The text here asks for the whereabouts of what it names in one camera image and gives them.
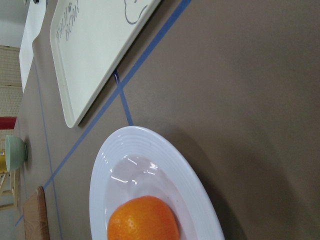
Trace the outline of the white round plate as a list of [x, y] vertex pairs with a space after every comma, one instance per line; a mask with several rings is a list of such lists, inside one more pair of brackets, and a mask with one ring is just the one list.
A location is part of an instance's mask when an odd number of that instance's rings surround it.
[[120, 128], [102, 144], [93, 165], [89, 188], [92, 238], [105, 240], [116, 208], [147, 195], [171, 208], [181, 239], [224, 239], [210, 198], [183, 155], [150, 129]]

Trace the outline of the orange mandarin fruit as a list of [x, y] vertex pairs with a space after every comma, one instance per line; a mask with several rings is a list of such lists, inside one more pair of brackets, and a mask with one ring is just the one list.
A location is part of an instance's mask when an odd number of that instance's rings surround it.
[[179, 240], [171, 208], [154, 196], [142, 196], [120, 205], [107, 225], [109, 240]]

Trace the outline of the cream bear print tray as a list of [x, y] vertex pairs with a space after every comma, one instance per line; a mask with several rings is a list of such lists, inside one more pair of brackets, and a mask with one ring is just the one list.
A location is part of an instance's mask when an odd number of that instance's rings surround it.
[[65, 123], [77, 126], [138, 36], [157, 0], [60, 0], [50, 45]]

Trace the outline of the green ceramic bowl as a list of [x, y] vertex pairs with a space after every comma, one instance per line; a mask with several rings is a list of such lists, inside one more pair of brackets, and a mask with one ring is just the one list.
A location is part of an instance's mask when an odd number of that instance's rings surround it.
[[25, 142], [14, 135], [5, 136], [5, 162], [9, 172], [18, 170], [28, 157]]

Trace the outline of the wooden cutting board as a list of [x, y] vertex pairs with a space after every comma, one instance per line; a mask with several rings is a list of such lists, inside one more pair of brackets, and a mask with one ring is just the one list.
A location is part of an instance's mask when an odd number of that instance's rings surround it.
[[45, 192], [42, 186], [23, 205], [23, 222], [26, 240], [49, 240]]

